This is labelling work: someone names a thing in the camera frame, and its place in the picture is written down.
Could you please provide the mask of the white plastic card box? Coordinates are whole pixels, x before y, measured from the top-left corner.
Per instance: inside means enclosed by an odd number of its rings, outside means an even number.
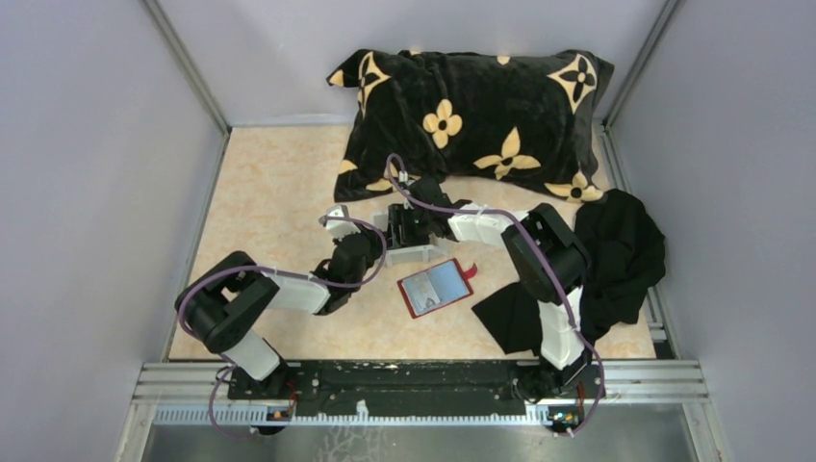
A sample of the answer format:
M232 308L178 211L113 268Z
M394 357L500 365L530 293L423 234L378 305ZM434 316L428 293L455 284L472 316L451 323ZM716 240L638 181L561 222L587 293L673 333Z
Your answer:
M384 232L387 247L385 265L430 263L449 255L446 242L421 225L421 211L405 204L391 204L384 212L371 215L373 224Z

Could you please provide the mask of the white credit card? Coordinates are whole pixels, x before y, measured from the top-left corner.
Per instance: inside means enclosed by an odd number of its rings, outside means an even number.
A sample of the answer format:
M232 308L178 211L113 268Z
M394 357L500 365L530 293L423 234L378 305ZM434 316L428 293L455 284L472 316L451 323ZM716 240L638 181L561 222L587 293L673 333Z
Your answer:
M423 316L442 305L441 296L427 272L417 273L406 278L402 287L408 297L412 312L416 316Z

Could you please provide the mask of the red card holder wallet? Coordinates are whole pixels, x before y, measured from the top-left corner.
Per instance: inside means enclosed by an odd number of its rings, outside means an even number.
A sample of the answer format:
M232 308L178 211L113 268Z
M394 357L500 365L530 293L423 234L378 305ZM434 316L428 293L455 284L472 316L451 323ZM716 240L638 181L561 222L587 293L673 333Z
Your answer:
M469 268L463 268L460 262L456 258L453 258L417 273L421 272L427 272L431 276L434 287L442 299L442 305L438 309L423 315L426 316L473 295L471 280L478 274L478 266L477 264L472 264ZM406 278L417 273L404 277L396 283L412 319L423 316L416 316L412 312L402 284Z

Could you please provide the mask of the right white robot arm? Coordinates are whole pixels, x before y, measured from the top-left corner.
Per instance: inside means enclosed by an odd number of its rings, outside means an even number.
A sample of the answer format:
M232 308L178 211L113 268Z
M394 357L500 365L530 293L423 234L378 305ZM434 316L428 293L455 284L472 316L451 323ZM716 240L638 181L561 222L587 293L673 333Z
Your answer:
M567 396L592 354L579 308L590 258L566 221L547 203L511 213L467 200L453 203L434 180L391 183L412 209L429 215L421 222L438 236L505 248L521 288L536 303L541 339L533 351L542 363L543 386L555 397Z

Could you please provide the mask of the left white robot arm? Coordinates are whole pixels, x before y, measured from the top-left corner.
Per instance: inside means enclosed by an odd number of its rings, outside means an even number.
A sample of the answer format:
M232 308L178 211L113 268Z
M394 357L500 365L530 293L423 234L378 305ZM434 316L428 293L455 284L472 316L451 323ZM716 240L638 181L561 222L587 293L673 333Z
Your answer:
M371 280L369 269L382 268L385 243L382 232L360 228L336 239L332 256L307 274L262 267L234 251L177 296L177 320L209 352L248 374L254 390L277 398L289 374L280 354L253 330L256 321L267 310L336 312Z

